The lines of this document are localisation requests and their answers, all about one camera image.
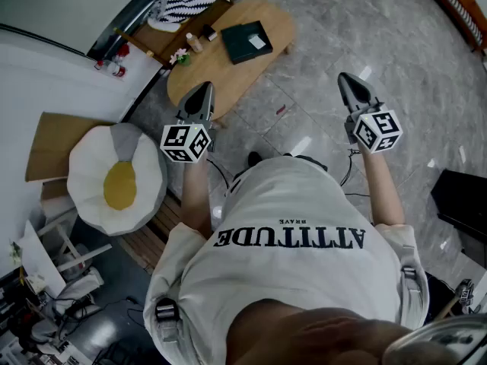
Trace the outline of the person's right forearm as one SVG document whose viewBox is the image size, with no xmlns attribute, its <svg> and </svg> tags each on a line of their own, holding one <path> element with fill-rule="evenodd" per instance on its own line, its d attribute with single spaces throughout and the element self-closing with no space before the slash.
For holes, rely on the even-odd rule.
<svg viewBox="0 0 487 365">
<path fill-rule="evenodd" d="M 373 223 L 404 225 L 403 206 L 384 156 L 380 153 L 371 154 L 361 143 L 358 148 L 368 181 Z"/>
</svg>

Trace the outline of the large black box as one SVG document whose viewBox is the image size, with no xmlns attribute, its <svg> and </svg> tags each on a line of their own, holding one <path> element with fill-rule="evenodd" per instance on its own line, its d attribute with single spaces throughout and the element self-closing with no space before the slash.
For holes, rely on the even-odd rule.
<svg viewBox="0 0 487 365">
<path fill-rule="evenodd" d="M 443 170 L 431 196 L 440 219 L 487 245 L 487 178 Z"/>
</svg>

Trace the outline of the pink flowers in green pot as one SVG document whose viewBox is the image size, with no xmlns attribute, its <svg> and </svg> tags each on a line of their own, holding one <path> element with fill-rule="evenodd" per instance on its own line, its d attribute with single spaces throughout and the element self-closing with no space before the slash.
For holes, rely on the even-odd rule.
<svg viewBox="0 0 487 365">
<path fill-rule="evenodd" d="M 189 66 L 191 64 L 190 61 L 190 54 L 187 49 L 178 49 L 171 57 L 170 57 L 170 64 L 171 65 L 184 65 Z"/>
</svg>

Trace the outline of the oval wooden coffee table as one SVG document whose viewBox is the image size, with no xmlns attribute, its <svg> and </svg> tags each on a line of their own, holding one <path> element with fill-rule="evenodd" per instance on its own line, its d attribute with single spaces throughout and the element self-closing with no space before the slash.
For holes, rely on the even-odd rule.
<svg viewBox="0 0 487 365">
<path fill-rule="evenodd" d="M 213 119 L 220 119 L 244 95 L 268 66 L 294 41 L 294 19 L 277 5 L 266 0 L 243 0 L 232 5 L 213 28 L 221 30 L 237 25 L 260 21 L 270 40 L 273 52 L 247 62 L 233 64 L 221 37 L 209 42 L 203 39 L 203 51 L 190 56 L 191 65 L 175 66 L 167 79 L 167 94 L 173 105 L 192 88 L 205 81 L 215 87 Z"/>
</svg>

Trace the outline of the person's left forearm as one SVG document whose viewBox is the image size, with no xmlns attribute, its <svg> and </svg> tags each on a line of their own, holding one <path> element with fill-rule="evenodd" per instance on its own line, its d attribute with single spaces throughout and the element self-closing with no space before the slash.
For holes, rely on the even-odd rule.
<svg viewBox="0 0 487 365">
<path fill-rule="evenodd" d="M 208 161 L 204 155 L 197 163 L 187 163 L 183 171 L 181 221 L 197 230 L 205 239 L 212 235 L 208 192 Z"/>
</svg>

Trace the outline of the person in white coat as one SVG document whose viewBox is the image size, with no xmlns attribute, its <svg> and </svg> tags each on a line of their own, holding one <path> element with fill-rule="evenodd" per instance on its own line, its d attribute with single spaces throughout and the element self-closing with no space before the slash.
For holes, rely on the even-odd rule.
<svg viewBox="0 0 487 365">
<path fill-rule="evenodd" d="M 417 329 L 429 293 L 413 229 L 371 224 L 334 178 L 227 195 L 207 240 L 178 224 L 151 277 L 143 317 L 171 365 L 223 365 L 246 306 L 339 307 Z"/>
</svg>

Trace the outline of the white frame stand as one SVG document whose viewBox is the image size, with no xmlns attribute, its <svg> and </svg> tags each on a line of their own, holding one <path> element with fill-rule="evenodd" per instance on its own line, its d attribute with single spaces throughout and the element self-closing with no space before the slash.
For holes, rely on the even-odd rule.
<svg viewBox="0 0 487 365">
<path fill-rule="evenodd" d="M 84 268 L 87 265 L 87 262 L 91 261 L 94 257 L 112 249 L 112 245 L 108 243 L 92 251 L 84 253 L 79 252 L 76 249 L 75 244 L 71 241 L 72 229 L 77 218 L 78 211 L 76 208 L 72 208 L 51 220 L 37 231 L 37 236 L 40 239 L 49 234 L 56 235 L 60 239 L 60 241 L 56 243 L 59 248 L 53 259 L 53 263 L 59 273 L 74 267 Z"/>
</svg>

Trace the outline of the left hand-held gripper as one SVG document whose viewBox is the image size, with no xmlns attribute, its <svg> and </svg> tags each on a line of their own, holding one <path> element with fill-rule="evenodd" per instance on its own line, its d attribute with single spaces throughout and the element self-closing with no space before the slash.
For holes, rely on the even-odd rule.
<svg viewBox="0 0 487 365">
<path fill-rule="evenodd" d="M 175 163 L 198 163 L 212 143 L 210 123 L 215 102 L 212 82 L 203 82 L 191 89 L 179 102 L 176 124 L 165 125 L 160 149 Z"/>
</svg>

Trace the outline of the person's eyeglasses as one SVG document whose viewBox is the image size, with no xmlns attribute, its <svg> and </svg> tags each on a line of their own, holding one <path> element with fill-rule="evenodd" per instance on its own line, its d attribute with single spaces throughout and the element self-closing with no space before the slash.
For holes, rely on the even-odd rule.
<svg viewBox="0 0 487 365">
<path fill-rule="evenodd" d="M 394 341 L 381 365 L 487 365 L 487 314 L 432 322 Z"/>
</svg>

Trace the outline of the white side table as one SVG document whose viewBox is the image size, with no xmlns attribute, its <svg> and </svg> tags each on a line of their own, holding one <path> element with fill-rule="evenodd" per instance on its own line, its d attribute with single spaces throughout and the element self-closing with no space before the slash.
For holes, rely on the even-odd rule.
<svg viewBox="0 0 487 365">
<path fill-rule="evenodd" d="M 26 221 L 24 235 L 19 239 L 18 245 L 21 248 L 21 264 L 27 276 L 40 278 L 44 285 L 43 290 L 51 297 L 57 298 L 66 283 L 30 221 Z"/>
</svg>

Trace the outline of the dark green box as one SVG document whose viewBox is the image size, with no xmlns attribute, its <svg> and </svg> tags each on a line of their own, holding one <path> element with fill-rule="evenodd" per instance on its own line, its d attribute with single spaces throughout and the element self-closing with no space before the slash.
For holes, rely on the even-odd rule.
<svg viewBox="0 0 487 365">
<path fill-rule="evenodd" d="M 262 49 L 256 49 L 250 44 L 248 39 L 252 34 L 257 34 L 266 43 Z M 228 52 L 228 56 L 234 65 L 273 52 L 273 46 L 260 21 L 237 24 L 223 29 L 221 31 L 221 38 Z"/>
</svg>

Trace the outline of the spare hand-held gripper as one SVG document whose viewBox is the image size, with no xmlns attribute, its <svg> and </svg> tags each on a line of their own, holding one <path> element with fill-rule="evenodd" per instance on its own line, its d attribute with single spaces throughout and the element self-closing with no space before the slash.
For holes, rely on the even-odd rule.
<svg viewBox="0 0 487 365">
<path fill-rule="evenodd" d="M 457 286 L 455 291 L 457 301 L 453 307 L 454 316 L 479 313 L 479 306 L 473 307 L 474 288 L 475 284 L 469 278 L 463 279 Z"/>
</svg>

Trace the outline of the wooden chair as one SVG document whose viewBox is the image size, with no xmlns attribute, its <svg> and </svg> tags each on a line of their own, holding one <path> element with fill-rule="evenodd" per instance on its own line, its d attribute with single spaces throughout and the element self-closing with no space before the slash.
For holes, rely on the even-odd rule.
<svg viewBox="0 0 487 365">
<path fill-rule="evenodd" d="M 165 69 L 171 69 L 173 66 L 170 64 L 170 57 L 178 49 L 184 49 L 188 46 L 186 41 L 187 33 L 192 33 L 196 37 L 201 37 L 203 35 L 203 25 L 208 24 L 212 26 L 214 22 L 216 22 L 217 19 L 219 19 L 220 16 L 222 16 L 234 3 L 233 0 L 216 0 L 201 14 L 182 24 L 177 32 L 170 33 L 152 29 L 147 24 L 145 18 L 146 14 L 156 1 L 157 0 L 150 2 L 148 7 L 142 11 L 140 14 L 142 23 L 135 29 L 133 35 L 130 35 L 117 27 L 115 27 L 113 31 L 126 42 L 139 48 L 147 56 L 160 62 Z"/>
</svg>

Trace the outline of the brown cardboard sheet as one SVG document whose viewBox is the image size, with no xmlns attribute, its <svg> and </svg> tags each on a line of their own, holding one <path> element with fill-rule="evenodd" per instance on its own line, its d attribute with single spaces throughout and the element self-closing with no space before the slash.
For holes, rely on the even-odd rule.
<svg viewBox="0 0 487 365">
<path fill-rule="evenodd" d="M 25 181 L 66 178 L 72 149 L 99 125 L 110 126 L 113 122 L 43 112 L 30 149 Z"/>
</svg>

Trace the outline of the egg-shaped bean bag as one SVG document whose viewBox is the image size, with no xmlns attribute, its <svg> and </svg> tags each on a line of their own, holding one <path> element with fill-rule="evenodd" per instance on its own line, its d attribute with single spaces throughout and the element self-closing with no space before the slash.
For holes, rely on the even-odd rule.
<svg viewBox="0 0 487 365">
<path fill-rule="evenodd" d="M 107 236 L 144 226 L 167 191 L 155 142 L 129 123 L 96 126 L 69 155 L 67 188 L 80 218 Z"/>
</svg>

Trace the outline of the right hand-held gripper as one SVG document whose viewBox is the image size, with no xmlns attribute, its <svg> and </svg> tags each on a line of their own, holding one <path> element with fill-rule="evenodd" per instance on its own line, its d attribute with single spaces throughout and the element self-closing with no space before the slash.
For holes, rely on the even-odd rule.
<svg viewBox="0 0 487 365">
<path fill-rule="evenodd" d="M 350 143 L 362 144 L 371 154 L 394 148 L 403 129 L 396 113 L 378 100 L 375 89 L 346 72 L 339 74 L 337 83 L 343 103 L 353 112 L 345 121 Z"/>
</svg>

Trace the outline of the brown wooden piano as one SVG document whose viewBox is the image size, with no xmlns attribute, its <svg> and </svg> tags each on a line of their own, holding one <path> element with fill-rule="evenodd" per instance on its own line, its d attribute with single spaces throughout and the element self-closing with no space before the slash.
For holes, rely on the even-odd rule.
<svg viewBox="0 0 487 365">
<path fill-rule="evenodd" d="M 476 0 L 435 0 L 471 48 L 487 50 L 487 17 Z"/>
</svg>

